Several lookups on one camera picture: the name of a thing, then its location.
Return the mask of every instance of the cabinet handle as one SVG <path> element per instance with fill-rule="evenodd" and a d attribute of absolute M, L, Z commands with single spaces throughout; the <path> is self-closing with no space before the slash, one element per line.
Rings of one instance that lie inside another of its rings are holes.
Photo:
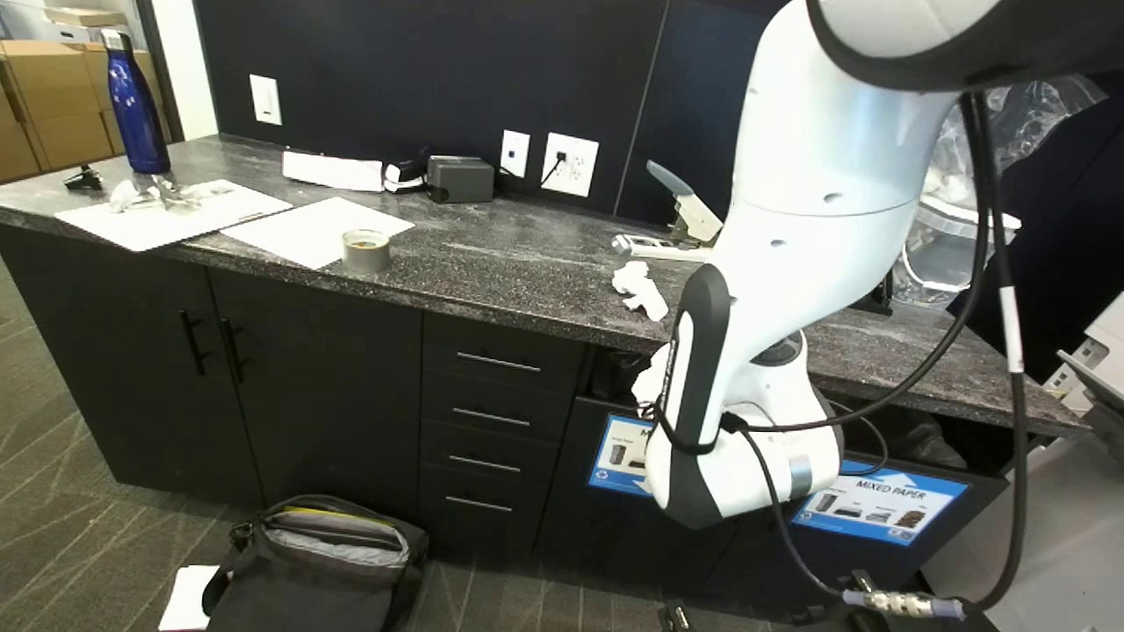
<path fill-rule="evenodd" d="M 474 412 L 474 406 L 454 406 L 454 413 L 476 418 L 476 421 L 489 421 L 489 425 L 531 430 L 528 418 L 505 418 L 505 413 L 489 413 L 489 412 Z"/>
<path fill-rule="evenodd" d="M 183 342 L 187 342 L 187 352 L 190 352 L 190 357 L 192 357 L 192 365 L 196 365 L 196 376 L 207 376 L 207 355 L 200 352 L 200 336 L 196 336 L 196 328 L 200 328 L 204 318 L 196 318 L 196 316 L 190 316 L 190 313 L 180 313 L 180 328 L 183 328 Z"/>
<path fill-rule="evenodd" d="M 476 500 L 464 500 L 464 494 L 444 494 L 444 502 L 449 502 L 449 506 L 485 508 L 485 512 L 517 512 L 514 506 L 476 502 Z"/>
<path fill-rule="evenodd" d="M 509 357 L 496 357 L 496 355 L 456 352 L 456 357 L 476 362 L 476 365 L 500 365 L 500 370 L 514 370 L 514 373 L 533 373 L 533 376 L 541 373 L 541 365 L 509 362 Z"/>
<path fill-rule="evenodd" d="M 464 452 L 449 452 L 449 464 L 468 464 L 468 468 L 502 469 L 502 475 L 523 475 L 523 468 L 500 464 L 500 461 L 476 461 L 476 457 L 464 457 Z"/>
<path fill-rule="evenodd" d="M 237 334 L 242 334 L 242 328 L 220 318 L 216 329 L 220 329 L 226 357 L 231 362 L 231 380 L 242 384 L 242 380 L 247 380 L 247 373 L 242 373 L 242 355 L 237 355 Z"/>

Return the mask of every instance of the drawer handle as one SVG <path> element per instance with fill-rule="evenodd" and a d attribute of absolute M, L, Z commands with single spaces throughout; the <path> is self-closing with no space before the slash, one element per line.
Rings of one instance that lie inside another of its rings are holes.
<path fill-rule="evenodd" d="M 474 412 L 474 406 L 454 406 L 454 413 L 459 413 L 459 418 L 476 418 L 476 421 L 489 421 L 489 425 L 531 430 L 528 418 L 485 413 L 485 412 Z"/>
<path fill-rule="evenodd" d="M 517 512 L 514 506 L 476 502 L 476 500 L 464 500 L 464 494 L 444 494 L 444 502 L 449 502 L 449 506 L 485 508 L 485 512 Z"/>
<path fill-rule="evenodd" d="M 476 365 L 500 365 L 500 370 L 514 370 L 514 373 L 541 373 L 541 365 L 528 365 L 528 362 L 509 362 L 509 357 L 491 357 L 491 355 L 474 355 L 474 352 L 456 352 L 456 357 L 464 362 L 476 362 Z"/>
<path fill-rule="evenodd" d="M 464 457 L 464 452 L 449 452 L 449 464 L 468 464 L 468 468 L 502 469 L 502 475 L 523 475 L 523 468 L 500 464 L 500 461 L 476 461 L 476 457 Z"/>

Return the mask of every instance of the electrical outlet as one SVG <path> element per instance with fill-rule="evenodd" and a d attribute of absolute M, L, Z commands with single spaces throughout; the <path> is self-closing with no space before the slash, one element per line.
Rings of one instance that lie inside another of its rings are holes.
<path fill-rule="evenodd" d="M 528 179 L 531 132 L 502 130 L 500 167 L 505 177 Z"/>
<path fill-rule="evenodd" d="M 549 132 L 549 151 L 541 159 L 541 189 L 591 197 L 596 171 L 596 142 Z"/>
<path fill-rule="evenodd" d="M 263 127 L 282 127 L 282 95 L 277 81 L 263 74 L 248 74 L 251 121 Z"/>

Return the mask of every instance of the black bag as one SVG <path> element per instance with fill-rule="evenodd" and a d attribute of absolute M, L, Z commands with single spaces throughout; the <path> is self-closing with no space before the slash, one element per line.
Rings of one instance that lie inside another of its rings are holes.
<path fill-rule="evenodd" d="M 381 632 L 415 604 L 426 530 L 353 502 L 303 494 L 231 530 L 213 574 L 212 632 Z"/>

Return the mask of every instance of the drawer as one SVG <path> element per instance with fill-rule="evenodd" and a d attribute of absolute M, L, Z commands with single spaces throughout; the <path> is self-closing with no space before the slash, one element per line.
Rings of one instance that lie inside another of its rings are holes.
<path fill-rule="evenodd" d="M 468 479 L 420 468 L 420 528 L 434 551 L 474 560 L 518 560 L 533 548 L 545 486 Z"/>
<path fill-rule="evenodd" d="M 426 380 L 474 376 L 517 389 L 573 389 L 583 343 L 468 318 L 426 318 Z"/>
<path fill-rule="evenodd" d="M 420 425 L 420 461 L 456 475 L 517 486 L 549 486 L 553 469 L 553 450 L 549 447 L 428 421 Z"/>
<path fill-rule="evenodd" d="M 517 389 L 474 380 L 426 384 L 420 413 L 439 425 L 502 432 L 509 438 L 557 441 L 567 418 L 567 392 Z"/>

